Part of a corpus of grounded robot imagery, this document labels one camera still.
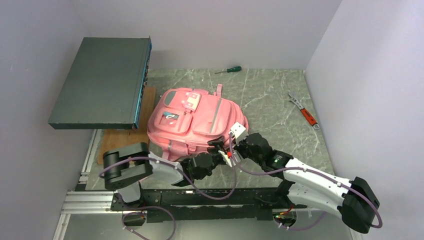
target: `marble surface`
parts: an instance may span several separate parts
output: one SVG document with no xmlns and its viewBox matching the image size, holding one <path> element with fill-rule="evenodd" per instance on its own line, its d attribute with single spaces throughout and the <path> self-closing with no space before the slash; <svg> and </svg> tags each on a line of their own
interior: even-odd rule
<svg viewBox="0 0 424 240">
<path fill-rule="evenodd" d="M 147 84 L 157 88 L 156 102 L 168 89 L 197 88 L 213 93 L 218 84 L 223 84 L 222 97 L 241 106 L 249 122 L 249 133 L 260 133 L 274 149 L 289 153 L 311 167 L 334 174 L 321 131 L 314 130 L 299 109 L 289 102 L 288 92 L 296 92 L 302 105 L 316 116 L 303 70 L 243 69 L 240 72 L 214 74 L 219 71 L 223 69 L 151 69 Z M 162 150 L 152 143 L 150 150 L 162 155 Z M 249 159 L 241 165 L 250 171 L 262 172 Z M 97 177 L 102 168 L 93 163 L 87 190 L 104 190 L 103 181 Z M 196 180 L 195 184 L 203 189 L 231 188 L 232 171 L 227 165 L 220 165 L 211 176 Z M 254 176 L 237 170 L 237 188 L 277 187 L 280 182 L 280 179 L 270 176 Z M 144 189 L 180 189 L 153 178 L 144 180 L 141 185 Z"/>
</svg>

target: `backpack strap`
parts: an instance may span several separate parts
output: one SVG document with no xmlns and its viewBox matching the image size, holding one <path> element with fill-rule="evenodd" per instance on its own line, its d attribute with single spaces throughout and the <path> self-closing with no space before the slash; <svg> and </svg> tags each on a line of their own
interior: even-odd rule
<svg viewBox="0 0 424 240">
<path fill-rule="evenodd" d="M 218 84 L 218 86 L 216 87 L 216 92 L 214 92 L 213 95 L 217 97 L 221 97 L 222 91 L 223 91 L 223 85 Z"/>
<path fill-rule="evenodd" d="M 185 143 L 169 140 L 167 148 L 163 149 L 162 158 L 171 162 L 175 162 L 180 157 L 188 155 L 189 151 Z"/>
</svg>

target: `wooden board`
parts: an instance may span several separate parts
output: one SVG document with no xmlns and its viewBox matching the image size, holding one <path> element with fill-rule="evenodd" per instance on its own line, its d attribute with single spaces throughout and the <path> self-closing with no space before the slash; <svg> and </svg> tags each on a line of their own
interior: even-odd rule
<svg viewBox="0 0 424 240">
<path fill-rule="evenodd" d="M 149 144 L 149 137 L 147 135 L 147 122 L 152 115 L 155 107 L 156 88 L 145 87 L 143 99 L 141 102 L 140 122 L 138 129 L 133 130 L 116 130 L 105 129 L 103 133 L 103 140 L 101 142 L 100 152 L 98 154 L 97 163 L 103 164 L 103 153 L 125 147 L 127 145 L 144 142 Z"/>
</svg>

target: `red wrench handle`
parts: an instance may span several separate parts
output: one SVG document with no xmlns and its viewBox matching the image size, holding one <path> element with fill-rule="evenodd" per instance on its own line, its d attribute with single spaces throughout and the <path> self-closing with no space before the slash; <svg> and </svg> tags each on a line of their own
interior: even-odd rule
<svg viewBox="0 0 424 240">
<path fill-rule="evenodd" d="M 317 120 L 315 120 L 315 118 L 308 112 L 308 110 L 306 110 L 306 108 L 301 109 L 300 112 L 303 114 L 303 116 L 311 126 L 318 124 Z"/>
</svg>

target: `cable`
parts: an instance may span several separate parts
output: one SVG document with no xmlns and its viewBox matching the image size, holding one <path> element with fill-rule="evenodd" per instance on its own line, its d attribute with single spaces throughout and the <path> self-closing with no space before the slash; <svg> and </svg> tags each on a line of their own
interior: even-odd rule
<svg viewBox="0 0 424 240">
<path fill-rule="evenodd" d="M 179 168 L 175 168 L 175 166 L 174 165 L 172 165 L 171 163 L 167 163 L 167 162 L 165 162 L 165 161 L 162 161 L 162 160 L 158 160 L 158 159 L 154 159 L 154 158 L 151 158 L 151 157 L 147 157 L 147 156 L 137 156 L 137 157 L 131 157 L 131 158 L 127 158 L 127 159 L 125 159 L 125 160 L 122 160 L 122 161 L 119 161 L 119 162 L 116 162 L 116 163 L 114 163 L 114 164 L 112 164 L 112 165 L 110 165 L 110 166 L 108 166 L 108 167 L 106 167 L 106 168 L 104 168 L 100 173 L 99 173 L 99 175 L 98 175 L 98 177 L 99 178 L 101 178 L 101 179 L 104 179 L 105 177 L 103 176 L 103 174 L 105 173 L 105 172 L 107 172 L 107 171 L 109 171 L 110 169 L 112 169 L 112 168 L 115 168 L 116 166 L 119 166 L 119 165 L 122 165 L 122 164 L 126 164 L 126 163 L 129 163 L 130 161 L 141 161 L 141 160 L 143 160 L 143 161 L 145 161 L 145 160 L 149 160 L 149 161 L 152 161 L 152 162 L 160 162 L 161 164 L 163 164 L 163 165 L 166 165 L 166 166 L 169 166 L 169 167 L 171 167 L 171 168 L 173 168 L 173 169 L 175 169 L 175 170 L 177 170 L 180 174 L 182 174 L 183 176 L 184 176 L 184 178 L 185 179 L 187 179 L 187 181 L 188 181 L 188 183 L 190 183 L 192 186 L 193 186 L 193 188 L 199 193 L 199 194 L 201 194 L 201 195 L 203 195 L 203 196 L 205 196 L 205 197 L 207 197 L 208 199 L 212 199 L 212 200 L 224 200 L 224 199 L 227 199 L 227 198 L 229 198 L 233 193 L 234 193 L 234 191 L 236 190 L 236 186 L 237 186 L 237 174 L 236 174 L 236 168 L 235 167 L 232 167 L 232 169 L 233 169 L 233 173 L 234 173 L 234 181 L 232 182 L 232 188 L 231 188 L 231 191 L 227 194 L 227 195 L 225 195 L 225 196 L 221 196 L 221 197 L 214 197 L 214 196 L 210 196 L 210 195 L 208 195 L 208 194 L 206 194 L 206 193 L 204 193 L 203 191 L 201 191 L 191 180 L 190 180 L 190 178 L 184 173 L 184 171 L 182 171 L 181 169 L 179 169 Z"/>
<path fill-rule="evenodd" d="M 256 199 L 256 200 L 258 200 L 258 201 L 260 201 L 260 202 L 262 202 L 262 203 L 264 203 L 264 204 L 271 204 L 271 205 L 274 205 L 274 204 L 277 204 L 278 202 L 276 201 L 276 202 L 272 202 L 272 201 L 265 201 L 265 200 L 263 200 L 263 199 L 260 199 L 259 197 L 257 197 L 257 196 L 254 196 L 253 197 L 253 199 Z"/>
<path fill-rule="evenodd" d="M 171 235 L 170 235 L 170 236 L 169 236 L 166 240 L 170 240 L 170 239 L 172 239 L 172 237 L 173 237 L 173 236 L 174 236 L 174 234 L 175 234 L 175 231 L 177 230 L 177 222 L 175 221 L 175 218 L 174 218 L 174 216 L 172 215 L 172 213 L 171 213 L 170 211 L 166 210 L 165 208 L 160 207 L 160 206 L 144 206 L 144 207 L 137 208 L 137 210 L 138 210 L 138 211 L 143 211 L 143 210 L 148 210 L 148 209 L 159 209 L 159 210 L 162 210 L 162 211 L 164 211 L 165 213 L 167 213 L 167 214 L 171 217 L 171 219 L 172 219 L 172 224 L 173 224 L 173 230 L 172 230 Z M 128 231 L 129 231 L 129 232 L 131 232 L 132 234 L 135 234 L 135 235 L 137 235 L 138 237 L 140 237 L 140 238 L 142 238 L 142 239 L 144 239 L 144 240 L 149 240 L 148 238 L 146 238 L 146 237 L 144 237 L 143 235 L 141 235 L 140 233 L 138 233 L 138 232 L 136 232 L 136 231 L 134 231 L 134 230 L 132 230 L 132 229 L 128 228 L 128 227 L 125 225 L 124 220 L 125 220 L 125 218 L 126 218 L 127 216 L 129 216 L 129 215 L 143 215 L 143 213 L 142 213 L 142 212 L 135 212 L 135 211 L 133 211 L 133 212 L 130 212 L 130 213 L 125 214 L 125 215 L 122 217 L 122 226 L 123 226 L 123 229 L 128 230 Z"/>
<path fill-rule="evenodd" d="M 295 205 L 294 205 L 294 204 L 292 204 L 292 205 L 290 206 L 290 208 L 289 208 L 287 211 L 280 212 L 280 215 L 286 215 L 286 214 L 290 213 L 290 211 L 293 209 L 293 207 L 294 207 L 294 206 L 295 206 Z"/>
<path fill-rule="evenodd" d="M 321 216 L 319 216 L 319 218 L 314 223 L 312 223 L 309 226 L 305 226 L 305 227 L 288 227 L 288 226 L 282 226 L 282 227 L 284 227 L 286 230 L 289 230 L 289 231 L 304 231 L 304 230 L 308 230 L 308 229 L 311 229 L 311 228 L 315 227 L 317 224 L 319 224 L 321 222 L 321 220 L 323 220 L 323 218 L 326 215 L 327 215 L 327 212 L 323 212 L 321 214 Z M 275 219 L 274 219 L 274 222 L 278 225 L 278 227 L 280 227 L 280 223 L 278 223 Z"/>
<path fill-rule="evenodd" d="M 232 141 L 232 135 L 230 135 L 230 141 L 229 141 L 229 151 L 231 152 L 231 156 L 234 156 L 234 149 L 233 149 L 233 141 Z M 242 166 L 240 166 L 239 164 L 236 165 L 240 170 L 242 170 L 245 173 L 248 173 L 250 175 L 255 175 L 255 176 L 264 176 L 264 175 L 271 175 L 271 174 L 276 174 L 276 173 L 280 173 L 283 171 L 287 171 L 287 170 L 301 170 L 301 171 L 306 171 L 306 172 L 310 172 L 316 175 L 319 175 L 325 179 L 327 179 L 328 181 L 334 183 L 334 184 L 338 184 L 339 182 L 334 180 L 333 178 L 323 174 L 322 172 L 316 171 L 316 170 L 312 170 L 309 168 L 303 168 L 303 167 L 298 167 L 298 166 L 292 166 L 292 167 L 284 167 L 284 168 L 280 168 L 277 170 L 273 170 L 273 171 L 268 171 L 268 172 L 252 172 L 249 170 L 246 170 L 244 168 L 242 168 Z M 383 220 L 382 217 L 380 216 L 379 211 L 377 210 L 376 206 L 374 206 L 374 204 L 367 198 L 365 197 L 362 193 L 358 192 L 357 190 L 343 184 L 340 182 L 340 186 L 351 191 L 352 193 L 356 194 L 357 196 L 359 196 L 361 199 L 363 199 L 374 211 L 375 216 L 378 219 L 378 225 L 374 225 L 371 224 L 371 227 L 376 228 L 376 229 L 380 229 L 383 226 Z"/>
</svg>

